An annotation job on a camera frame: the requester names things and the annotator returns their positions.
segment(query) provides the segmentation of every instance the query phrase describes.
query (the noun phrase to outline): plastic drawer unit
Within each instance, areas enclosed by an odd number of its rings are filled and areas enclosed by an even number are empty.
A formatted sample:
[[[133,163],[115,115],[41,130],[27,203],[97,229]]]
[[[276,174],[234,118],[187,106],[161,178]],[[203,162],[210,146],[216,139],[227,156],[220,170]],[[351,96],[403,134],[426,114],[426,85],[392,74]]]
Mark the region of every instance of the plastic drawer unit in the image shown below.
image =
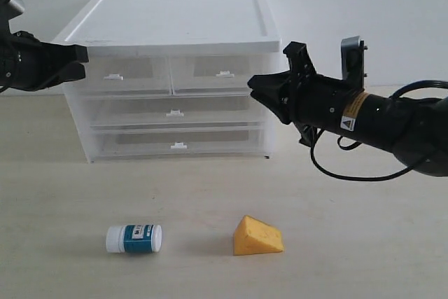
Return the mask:
[[[280,70],[267,0],[91,0],[53,43],[89,52],[86,79],[64,84],[89,162],[272,154],[247,86]]]

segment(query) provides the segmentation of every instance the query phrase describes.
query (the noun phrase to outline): small bottle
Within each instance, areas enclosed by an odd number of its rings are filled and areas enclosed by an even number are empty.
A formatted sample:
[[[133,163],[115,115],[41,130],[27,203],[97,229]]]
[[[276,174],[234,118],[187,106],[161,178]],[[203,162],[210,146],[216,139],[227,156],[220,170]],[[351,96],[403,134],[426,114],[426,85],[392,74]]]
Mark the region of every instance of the small bottle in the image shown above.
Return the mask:
[[[162,247],[160,225],[115,225],[107,230],[106,250],[109,253],[153,253]]]

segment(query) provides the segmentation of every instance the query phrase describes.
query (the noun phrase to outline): cheese wedge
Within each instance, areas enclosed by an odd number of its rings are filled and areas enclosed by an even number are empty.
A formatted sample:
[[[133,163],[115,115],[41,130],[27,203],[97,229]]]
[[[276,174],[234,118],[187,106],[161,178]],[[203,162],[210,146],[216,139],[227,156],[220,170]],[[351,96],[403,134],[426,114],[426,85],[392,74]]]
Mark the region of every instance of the cheese wedge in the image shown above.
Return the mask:
[[[233,234],[234,256],[284,250],[280,230],[247,215],[243,217]]]

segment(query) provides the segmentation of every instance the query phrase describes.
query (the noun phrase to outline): light wooden table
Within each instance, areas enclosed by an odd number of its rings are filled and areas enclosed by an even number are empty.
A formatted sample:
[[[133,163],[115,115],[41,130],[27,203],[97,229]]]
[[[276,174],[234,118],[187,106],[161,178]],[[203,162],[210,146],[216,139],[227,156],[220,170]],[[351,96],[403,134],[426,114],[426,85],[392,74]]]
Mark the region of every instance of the light wooden table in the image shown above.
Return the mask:
[[[270,160],[89,165],[63,97],[0,107],[1,299],[448,296],[448,179],[333,180],[282,125]],[[317,156],[345,174],[401,168],[329,136]],[[244,214],[280,228],[286,251],[232,256]],[[161,252],[107,254],[108,227],[127,223],[160,223]]]

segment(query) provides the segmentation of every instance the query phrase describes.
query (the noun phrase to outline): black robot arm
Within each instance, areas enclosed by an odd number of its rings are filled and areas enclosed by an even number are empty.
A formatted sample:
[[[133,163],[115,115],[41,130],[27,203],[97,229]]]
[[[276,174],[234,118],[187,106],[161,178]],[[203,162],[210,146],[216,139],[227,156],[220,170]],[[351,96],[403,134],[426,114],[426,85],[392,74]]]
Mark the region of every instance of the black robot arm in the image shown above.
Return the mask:
[[[420,81],[381,97],[364,89],[364,51],[359,36],[341,44],[342,80],[316,72],[304,43],[292,42],[283,51],[289,70],[256,75],[248,86],[252,98],[271,110],[283,124],[293,123],[310,147],[311,160],[323,173],[350,181],[385,181],[415,170],[448,176],[448,98],[410,99],[404,94],[421,88],[448,89],[448,82]],[[398,173],[381,177],[333,174],[317,163],[314,148],[325,132],[340,135],[339,147],[349,151],[361,144],[373,146],[406,165]],[[345,137],[355,141],[342,146]]]
[[[40,42],[23,31],[11,34],[9,20],[24,11],[21,0],[0,0],[0,92],[37,91],[85,78],[86,47]]]

